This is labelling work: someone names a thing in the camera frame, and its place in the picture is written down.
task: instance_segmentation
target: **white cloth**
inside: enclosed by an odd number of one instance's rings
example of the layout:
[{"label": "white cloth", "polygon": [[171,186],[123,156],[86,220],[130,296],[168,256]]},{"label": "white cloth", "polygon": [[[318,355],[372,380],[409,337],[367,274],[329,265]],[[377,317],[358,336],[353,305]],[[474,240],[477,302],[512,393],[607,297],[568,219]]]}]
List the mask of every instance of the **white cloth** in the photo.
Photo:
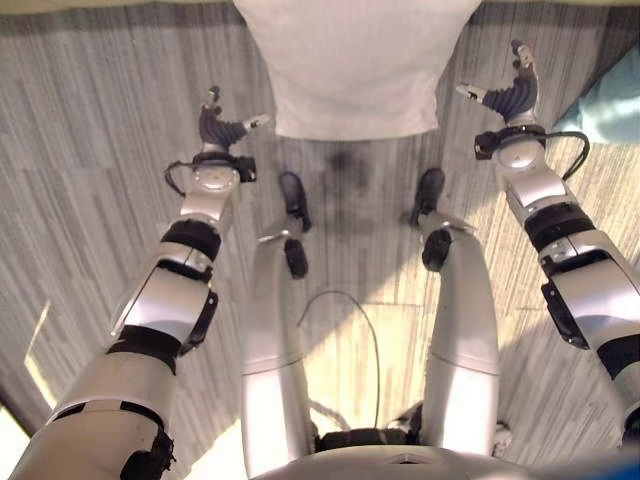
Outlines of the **white cloth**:
[{"label": "white cloth", "polygon": [[403,137],[438,126],[435,89],[479,0],[235,0],[267,63],[276,133]]}]

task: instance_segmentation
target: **black joint band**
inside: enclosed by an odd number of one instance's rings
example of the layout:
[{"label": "black joint band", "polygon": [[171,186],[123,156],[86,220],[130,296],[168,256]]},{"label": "black joint band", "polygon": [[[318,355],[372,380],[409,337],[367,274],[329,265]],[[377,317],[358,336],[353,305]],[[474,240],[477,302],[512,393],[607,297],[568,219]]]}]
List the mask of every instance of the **black joint band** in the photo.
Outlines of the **black joint band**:
[{"label": "black joint band", "polygon": [[198,320],[189,335],[189,340],[180,347],[178,355],[182,356],[204,342],[204,339],[207,336],[207,331],[209,330],[209,325],[211,325],[211,320],[213,320],[213,316],[215,315],[217,308],[218,295],[209,290],[207,300],[205,301],[204,307],[202,307],[200,315],[198,316]]},{"label": "black joint band", "polygon": [[127,325],[122,329],[118,341],[107,351],[107,355],[121,352],[148,355],[164,362],[175,375],[179,350],[180,342],[171,335],[152,328]]},{"label": "black joint band", "polygon": [[598,348],[598,357],[612,380],[635,362],[640,362],[640,334],[614,338]]},{"label": "black joint band", "polygon": [[126,412],[137,413],[138,415],[142,415],[143,417],[147,417],[149,420],[154,422],[161,430],[164,430],[164,422],[160,415],[151,410],[150,408],[144,407],[142,405],[138,405],[137,403],[132,402],[122,402],[120,404],[120,410],[124,410]]},{"label": "black joint band", "polygon": [[197,220],[175,222],[162,237],[163,242],[179,243],[204,253],[214,261],[220,250],[222,240],[209,225]]},{"label": "black joint band", "polygon": [[56,420],[60,420],[61,418],[70,417],[71,415],[75,415],[76,413],[81,413],[82,410],[84,410],[85,405],[86,403],[79,403],[78,405],[74,405],[73,407],[67,408],[66,410],[63,410],[62,412],[60,412],[56,416],[56,418],[53,419],[53,421],[55,422]]},{"label": "black joint band", "polygon": [[624,422],[622,446],[640,443],[640,407],[636,408]]},{"label": "black joint band", "polygon": [[543,208],[528,218],[524,229],[529,240],[538,251],[568,235],[594,230],[593,222],[580,206],[574,203],[559,203]]}]

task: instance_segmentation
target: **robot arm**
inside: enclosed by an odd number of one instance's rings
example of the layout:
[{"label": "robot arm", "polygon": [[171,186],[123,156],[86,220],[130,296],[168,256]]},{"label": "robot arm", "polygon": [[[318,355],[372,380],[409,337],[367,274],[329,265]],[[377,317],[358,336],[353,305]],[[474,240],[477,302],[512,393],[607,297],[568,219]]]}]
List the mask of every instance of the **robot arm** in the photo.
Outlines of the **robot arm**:
[{"label": "robot arm", "polygon": [[159,479],[170,468],[176,360],[204,341],[218,303],[213,263],[240,183],[256,178],[254,160],[228,149],[266,120],[219,121],[218,96],[212,88],[200,115],[202,152],[182,164],[193,187],[116,313],[117,340],[76,379],[11,479]]},{"label": "robot arm", "polygon": [[476,137],[476,158],[493,158],[507,202],[538,252],[549,280],[542,293],[558,332],[569,344],[597,353],[619,400],[623,442],[638,439],[640,276],[582,211],[565,183],[567,175],[561,178],[546,165],[544,140],[549,135],[536,120],[533,55],[519,41],[512,46],[519,59],[511,88],[487,92],[458,87],[500,113],[506,123],[500,132]]}]

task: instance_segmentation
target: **black cable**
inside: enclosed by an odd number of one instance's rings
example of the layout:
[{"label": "black cable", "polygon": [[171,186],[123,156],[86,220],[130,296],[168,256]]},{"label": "black cable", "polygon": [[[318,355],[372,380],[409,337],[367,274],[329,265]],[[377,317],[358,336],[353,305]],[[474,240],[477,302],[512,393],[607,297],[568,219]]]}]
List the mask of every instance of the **black cable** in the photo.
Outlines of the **black cable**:
[{"label": "black cable", "polygon": [[584,165],[584,162],[587,160],[587,156],[589,155],[589,151],[591,150],[591,144],[589,143],[589,138],[582,132],[553,132],[553,133],[534,133],[529,132],[526,135],[517,136],[512,139],[504,140],[501,144],[502,147],[505,147],[512,143],[518,143],[522,140],[525,140],[528,137],[533,137],[537,140],[547,140],[549,138],[556,137],[571,137],[571,138],[579,138],[583,142],[582,150],[573,161],[573,163],[569,166],[566,172],[562,175],[562,180],[565,182],[569,180],[580,168]]},{"label": "black cable", "polygon": [[364,308],[362,308],[362,305],[360,304],[360,302],[358,302],[358,300],[356,300],[353,297],[353,295],[347,292],[343,292],[342,290],[323,290],[322,292],[317,293],[316,295],[311,297],[311,299],[309,299],[296,325],[299,327],[302,324],[313,302],[315,302],[318,298],[323,297],[324,295],[329,295],[331,293],[342,295],[344,297],[347,297],[349,300],[351,300],[351,302],[358,308],[358,310],[360,310],[360,313],[362,313],[362,315],[364,316],[364,319],[366,320],[367,325],[369,326],[369,330],[371,331],[371,338],[373,340],[373,347],[375,349],[375,354],[376,354],[377,399],[376,399],[376,417],[373,422],[373,428],[376,428],[378,426],[378,414],[380,413],[380,352],[378,351],[378,337],[376,336],[376,331],[373,328],[373,324],[371,323],[371,319],[369,318],[369,315],[367,315],[367,312],[364,311]]},{"label": "black cable", "polygon": [[584,162],[587,160],[587,156],[589,155],[589,150],[591,150],[591,144],[589,143],[589,138],[582,132],[554,132],[547,133],[546,138],[555,138],[555,137],[573,137],[579,138],[583,142],[582,151],[578,154],[573,163],[569,166],[566,172],[562,175],[562,180],[565,182],[569,180],[580,168],[584,165]]},{"label": "black cable", "polygon": [[179,160],[177,162],[173,162],[167,168],[164,169],[164,181],[167,183],[167,185],[169,185],[169,187],[171,187],[171,190],[173,190],[178,195],[180,195],[182,198],[184,198],[185,197],[185,193],[182,190],[180,190],[180,188],[176,184],[175,180],[173,179],[173,175],[171,174],[171,172],[173,170],[175,170],[176,168],[182,168],[182,167],[189,167],[192,170],[194,168],[193,164],[191,164],[191,163],[184,163],[184,162],[181,162]]}]

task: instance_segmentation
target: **gray carpet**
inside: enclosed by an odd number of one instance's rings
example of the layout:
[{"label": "gray carpet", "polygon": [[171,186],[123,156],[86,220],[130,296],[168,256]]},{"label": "gray carpet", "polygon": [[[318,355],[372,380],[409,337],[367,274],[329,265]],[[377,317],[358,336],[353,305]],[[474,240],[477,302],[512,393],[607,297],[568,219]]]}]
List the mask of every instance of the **gray carpet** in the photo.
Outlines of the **gray carpet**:
[{"label": "gray carpet", "polygon": [[[316,225],[306,242],[309,277],[295,287],[298,311],[324,288],[365,304],[383,339],[383,421],[421,396],[438,284],[422,268],[418,235],[404,219],[420,172],[441,165],[443,207],[478,227],[493,281],[504,365],[500,414],[514,431],[507,458],[546,462],[615,445],[620,432],[606,382],[589,353],[558,338],[533,249],[498,195],[491,165],[473,159],[473,136],[499,123],[453,89],[459,81],[508,85],[509,41],[521,38],[539,60],[540,117],[551,126],[639,32],[639,8],[484,4],[442,76],[438,131],[316,143],[276,138],[266,128],[239,147],[256,157],[259,181],[244,188],[216,264],[222,301],[209,339],[179,366],[172,427],[179,463],[167,478],[182,478],[238,416],[242,297],[255,238],[283,210],[276,182],[283,169],[301,175]],[[45,396],[59,398],[107,345],[119,295],[179,210],[161,172],[199,148],[202,93],[219,84],[227,118],[274,105],[260,53],[230,4],[0,17],[0,42],[0,391],[35,429],[49,412]],[[551,164],[566,168],[577,149],[556,142]],[[637,147],[595,146],[571,183],[634,261],[639,160]],[[353,307],[324,297],[303,337],[312,399],[351,427],[369,425],[373,353]]]}]

